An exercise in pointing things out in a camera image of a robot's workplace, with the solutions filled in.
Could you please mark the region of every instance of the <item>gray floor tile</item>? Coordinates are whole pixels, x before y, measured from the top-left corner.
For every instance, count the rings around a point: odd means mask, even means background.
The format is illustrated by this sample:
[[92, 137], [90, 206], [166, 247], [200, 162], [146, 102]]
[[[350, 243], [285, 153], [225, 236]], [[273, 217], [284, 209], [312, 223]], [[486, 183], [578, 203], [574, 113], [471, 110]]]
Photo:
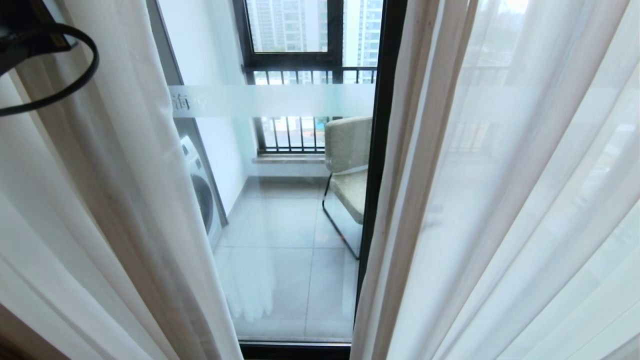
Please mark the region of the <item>gray floor tile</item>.
[[231, 249], [220, 281], [234, 321], [306, 319], [311, 249]]
[[314, 249], [305, 335], [350, 337], [358, 262], [346, 249]]
[[[236, 332], [243, 340], [349, 341], [358, 262], [322, 212], [321, 181], [279, 181], [248, 184], [214, 250]], [[327, 205], [359, 245], [362, 226], [334, 195]]]

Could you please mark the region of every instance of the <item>metal railing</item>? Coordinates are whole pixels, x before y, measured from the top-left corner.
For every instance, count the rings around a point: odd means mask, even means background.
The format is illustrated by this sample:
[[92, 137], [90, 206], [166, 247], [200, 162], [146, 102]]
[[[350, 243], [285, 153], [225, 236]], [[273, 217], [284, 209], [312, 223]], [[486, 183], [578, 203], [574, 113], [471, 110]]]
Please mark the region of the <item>metal railing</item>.
[[[245, 69], [249, 85], [375, 84], [376, 67]], [[259, 154], [324, 154], [324, 126], [341, 117], [256, 117]]]

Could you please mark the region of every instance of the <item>beige chair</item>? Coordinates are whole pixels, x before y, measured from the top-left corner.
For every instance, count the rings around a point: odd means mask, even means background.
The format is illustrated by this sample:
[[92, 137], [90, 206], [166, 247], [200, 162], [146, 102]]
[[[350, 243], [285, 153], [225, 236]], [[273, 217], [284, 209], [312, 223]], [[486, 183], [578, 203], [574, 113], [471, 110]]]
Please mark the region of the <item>beige chair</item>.
[[329, 188], [347, 209], [353, 220], [362, 225], [367, 192], [367, 169], [371, 142], [371, 117], [333, 120], [324, 128], [324, 163], [331, 172], [324, 189], [322, 209], [353, 257], [359, 259], [324, 206]]

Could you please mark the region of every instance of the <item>black metal chair leg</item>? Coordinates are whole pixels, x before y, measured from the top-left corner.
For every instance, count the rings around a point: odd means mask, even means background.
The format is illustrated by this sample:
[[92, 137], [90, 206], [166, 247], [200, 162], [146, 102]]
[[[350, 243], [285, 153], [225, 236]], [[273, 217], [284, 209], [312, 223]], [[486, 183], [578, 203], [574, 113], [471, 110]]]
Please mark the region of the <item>black metal chair leg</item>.
[[333, 218], [331, 217], [331, 215], [329, 215], [329, 211], [327, 211], [326, 207], [324, 206], [324, 200], [326, 199], [326, 194], [329, 192], [329, 184], [331, 183], [331, 176], [333, 176], [333, 174], [329, 174], [329, 179], [326, 181], [326, 188], [324, 189], [324, 196], [322, 198], [322, 210], [324, 211], [324, 214], [331, 222], [331, 225], [333, 225], [333, 228], [336, 230], [336, 232], [338, 232], [338, 235], [340, 236], [340, 239], [342, 239], [342, 242], [347, 246], [347, 249], [349, 249], [349, 252], [351, 253], [351, 255], [353, 255], [353, 257], [356, 260], [360, 260], [360, 257], [356, 254], [355, 251], [353, 251], [353, 249], [351, 248], [351, 245], [349, 245], [349, 242], [347, 241], [347, 238], [343, 235], [342, 231], [340, 231], [340, 229], [338, 228], [338, 225], [335, 224], [335, 221], [333, 221]]

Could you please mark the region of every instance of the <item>white sheer curtain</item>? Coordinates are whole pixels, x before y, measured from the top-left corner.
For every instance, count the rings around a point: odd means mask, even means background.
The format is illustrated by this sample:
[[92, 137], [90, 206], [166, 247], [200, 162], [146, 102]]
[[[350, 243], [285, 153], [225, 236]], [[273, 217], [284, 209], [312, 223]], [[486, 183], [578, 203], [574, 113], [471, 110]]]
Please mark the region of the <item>white sheer curtain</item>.
[[[69, 98], [0, 118], [0, 304], [72, 359], [242, 358], [145, 3], [59, 5], [101, 62]], [[21, 64], [0, 106], [59, 90], [90, 56]]]
[[637, 348], [638, 14], [409, 1], [352, 359]]

